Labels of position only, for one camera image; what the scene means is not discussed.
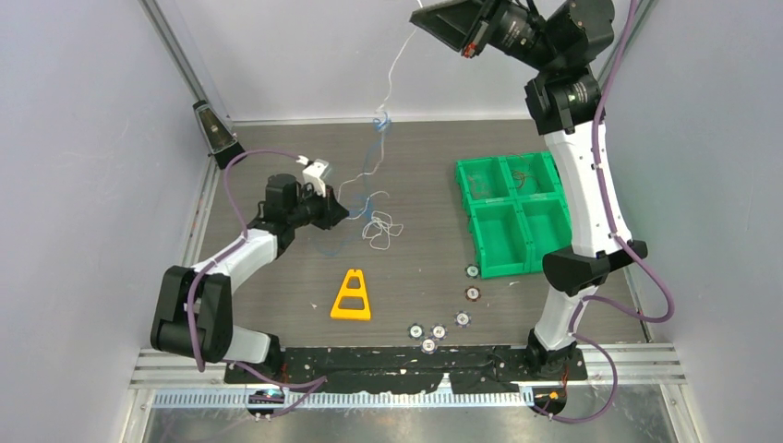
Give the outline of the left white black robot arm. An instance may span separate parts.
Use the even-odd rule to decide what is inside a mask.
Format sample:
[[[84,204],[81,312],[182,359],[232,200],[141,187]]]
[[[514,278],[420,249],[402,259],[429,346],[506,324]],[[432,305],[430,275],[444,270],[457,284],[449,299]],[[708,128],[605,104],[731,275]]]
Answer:
[[[279,339],[235,324],[235,292],[282,256],[297,229],[330,230],[348,215],[332,186],[302,184],[291,174],[271,176],[255,217],[231,244],[191,267],[165,271],[151,347],[190,357],[198,365],[240,361],[258,380],[275,380],[283,370]]]

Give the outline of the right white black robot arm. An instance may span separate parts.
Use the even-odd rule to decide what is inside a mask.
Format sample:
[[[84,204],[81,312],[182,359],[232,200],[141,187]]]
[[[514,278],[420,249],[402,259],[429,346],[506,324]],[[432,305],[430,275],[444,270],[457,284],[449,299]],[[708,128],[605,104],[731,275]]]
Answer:
[[[599,107],[604,89],[591,68],[613,43],[614,18],[610,1],[565,1],[549,16],[530,1],[443,1],[410,16],[465,58],[494,48],[535,71],[525,104],[558,169],[572,225],[570,244],[542,259],[548,295],[524,352],[539,378],[573,358],[575,327],[598,287],[647,254],[621,218]]]

